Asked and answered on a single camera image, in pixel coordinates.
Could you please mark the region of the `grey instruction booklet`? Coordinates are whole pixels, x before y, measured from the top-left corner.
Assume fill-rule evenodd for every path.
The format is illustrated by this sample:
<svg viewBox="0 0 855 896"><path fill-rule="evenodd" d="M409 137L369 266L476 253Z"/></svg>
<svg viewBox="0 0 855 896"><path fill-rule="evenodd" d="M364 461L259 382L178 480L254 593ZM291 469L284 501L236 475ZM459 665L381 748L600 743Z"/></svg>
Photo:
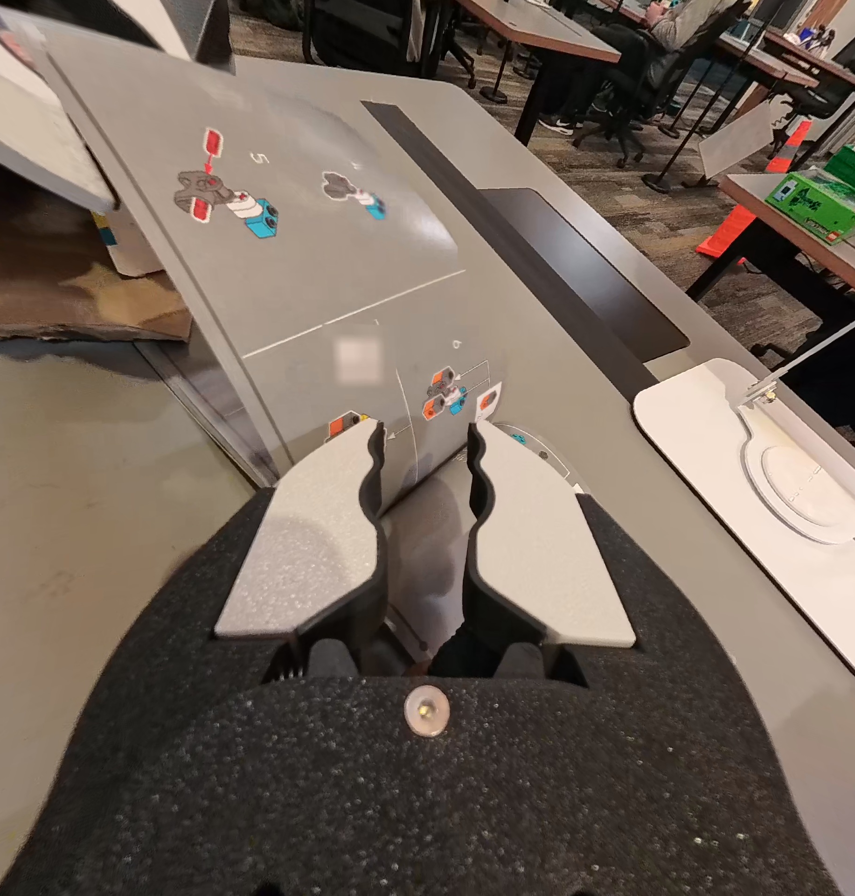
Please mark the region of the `grey instruction booklet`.
<svg viewBox="0 0 855 896"><path fill-rule="evenodd" d="M574 491L533 290L356 99L78 28L42 70L138 222L277 477L386 426L383 507L490 420Z"/></svg>

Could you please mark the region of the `green box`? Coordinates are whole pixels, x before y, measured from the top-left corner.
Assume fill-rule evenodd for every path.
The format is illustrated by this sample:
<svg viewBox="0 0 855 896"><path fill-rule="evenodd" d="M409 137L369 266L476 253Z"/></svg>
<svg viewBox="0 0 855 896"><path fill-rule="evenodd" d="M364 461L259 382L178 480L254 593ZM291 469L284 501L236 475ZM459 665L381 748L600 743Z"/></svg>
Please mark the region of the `green box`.
<svg viewBox="0 0 855 896"><path fill-rule="evenodd" d="M787 174L765 202L828 245L855 237L855 188L823 170Z"/></svg>

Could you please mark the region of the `white rounded board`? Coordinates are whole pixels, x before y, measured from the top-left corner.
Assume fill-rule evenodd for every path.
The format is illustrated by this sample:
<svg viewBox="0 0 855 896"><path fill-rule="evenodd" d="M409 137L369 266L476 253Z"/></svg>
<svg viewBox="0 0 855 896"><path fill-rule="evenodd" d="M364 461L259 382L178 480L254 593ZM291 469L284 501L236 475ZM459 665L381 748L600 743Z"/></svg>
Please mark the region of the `white rounded board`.
<svg viewBox="0 0 855 896"><path fill-rule="evenodd" d="M789 529L757 497L741 465L747 431L732 403L754 385L733 361L712 359L640 392L633 416L648 442L702 499L724 527L855 674L855 543L809 541ZM768 408L771 424L806 436L805 448L855 497L854 449L813 426L798 399Z"/></svg>

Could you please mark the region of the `black office chair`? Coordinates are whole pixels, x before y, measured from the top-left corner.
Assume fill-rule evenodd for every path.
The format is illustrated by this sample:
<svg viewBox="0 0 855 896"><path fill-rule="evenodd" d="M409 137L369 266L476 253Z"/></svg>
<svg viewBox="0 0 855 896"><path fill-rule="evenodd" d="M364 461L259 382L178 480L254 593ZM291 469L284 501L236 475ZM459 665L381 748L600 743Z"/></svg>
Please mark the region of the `black office chair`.
<svg viewBox="0 0 855 896"><path fill-rule="evenodd" d="M690 47L666 49L649 31L605 28L617 38L618 63L604 65L582 81L583 97L575 106L574 122L581 124L573 140L578 148L589 136L614 140L620 149L615 166L641 162L646 148L633 129L654 118L665 106L690 68Z"/></svg>
<svg viewBox="0 0 855 896"><path fill-rule="evenodd" d="M474 59L455 38L460 11L460 2L453 1L305 1L304 60L429 80L450 54L473 90Z"/></svg>

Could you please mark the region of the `wooden-edged table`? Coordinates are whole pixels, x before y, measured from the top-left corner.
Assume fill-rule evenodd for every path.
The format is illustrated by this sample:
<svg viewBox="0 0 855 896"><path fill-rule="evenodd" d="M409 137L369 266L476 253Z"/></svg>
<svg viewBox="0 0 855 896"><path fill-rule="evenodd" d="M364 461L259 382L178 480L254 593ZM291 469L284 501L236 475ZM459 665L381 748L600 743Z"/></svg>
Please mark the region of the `wooden-edged table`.
<svg viewBox="0 0 855 896"><path fill-rule="evenodd" d="M514 132L524 146L529 145L550 90L570 68L564 61L566 57L615 65L621 56L617 49L556 10L543 11L526 1L459 1L458 4L506 41L531 49L540 58L540 69Z"/></svg>

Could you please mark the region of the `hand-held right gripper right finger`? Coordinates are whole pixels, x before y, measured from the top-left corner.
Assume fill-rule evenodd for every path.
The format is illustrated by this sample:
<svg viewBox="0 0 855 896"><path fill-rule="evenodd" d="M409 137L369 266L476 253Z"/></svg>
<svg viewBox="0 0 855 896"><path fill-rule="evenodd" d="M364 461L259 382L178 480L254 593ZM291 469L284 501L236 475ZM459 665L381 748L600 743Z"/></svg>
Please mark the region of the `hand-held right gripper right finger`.
<svg viewBox="0 0 855 896"><path fill-rule="evenodd" d="M632 648L637 635L570 481L544 442L515 427L468 426L466 629L489 648Z"/></svg>

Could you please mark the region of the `clear sign on stand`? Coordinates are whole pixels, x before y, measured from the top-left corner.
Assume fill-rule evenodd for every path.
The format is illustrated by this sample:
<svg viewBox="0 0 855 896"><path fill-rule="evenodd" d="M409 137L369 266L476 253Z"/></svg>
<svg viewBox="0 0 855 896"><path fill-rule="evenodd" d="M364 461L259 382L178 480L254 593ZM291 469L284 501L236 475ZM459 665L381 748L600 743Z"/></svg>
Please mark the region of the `clear sign on stand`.
<svg viewBox="0 0 855 896"><path fill-rule="evenodd" d="M697 145L702 165L700 185L712 183L716 175L761 150L772 136L770 102L764 99L751 111L702 137Z"/></svg>

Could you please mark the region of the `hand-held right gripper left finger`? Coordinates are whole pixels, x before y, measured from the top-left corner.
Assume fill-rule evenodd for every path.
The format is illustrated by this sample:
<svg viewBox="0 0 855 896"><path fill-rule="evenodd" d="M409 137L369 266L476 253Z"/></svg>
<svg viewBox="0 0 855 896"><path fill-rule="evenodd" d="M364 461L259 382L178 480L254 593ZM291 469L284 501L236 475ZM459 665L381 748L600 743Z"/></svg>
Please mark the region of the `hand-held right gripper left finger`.
<svg viewBox="0 0 855 896"><path fill-rule="evenodd" d="M354 424L276 485L215 623L219 639L370 639L388 607L383 423Z"/></svg>

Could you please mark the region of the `printed cardboard box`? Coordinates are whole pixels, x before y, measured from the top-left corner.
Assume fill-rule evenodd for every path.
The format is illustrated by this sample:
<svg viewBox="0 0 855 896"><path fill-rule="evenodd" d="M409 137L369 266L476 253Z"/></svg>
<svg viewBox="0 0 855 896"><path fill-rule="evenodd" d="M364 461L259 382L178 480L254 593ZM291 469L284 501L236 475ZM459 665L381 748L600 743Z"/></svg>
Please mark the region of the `printed cardboard box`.
<svg viewBox="0 0 855 896"><path fill-rule="evenodd" d="M186 342L192 316L0 12L0 340Z"/></svg>

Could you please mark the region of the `side table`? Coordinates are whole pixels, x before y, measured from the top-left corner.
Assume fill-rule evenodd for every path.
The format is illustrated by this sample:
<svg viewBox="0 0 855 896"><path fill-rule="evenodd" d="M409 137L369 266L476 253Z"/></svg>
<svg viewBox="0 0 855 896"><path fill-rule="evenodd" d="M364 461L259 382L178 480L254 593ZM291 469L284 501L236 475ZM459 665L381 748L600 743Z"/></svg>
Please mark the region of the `side table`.
<svg viewBox="0 0 855 896"><path fill-rule="evenodd" d="M744 259L817 316L836 316L855 292L855 235L835 244L820 240L767 203L779 175L729 175L720 191L754 220L688 288L695 302Z"/></svg>

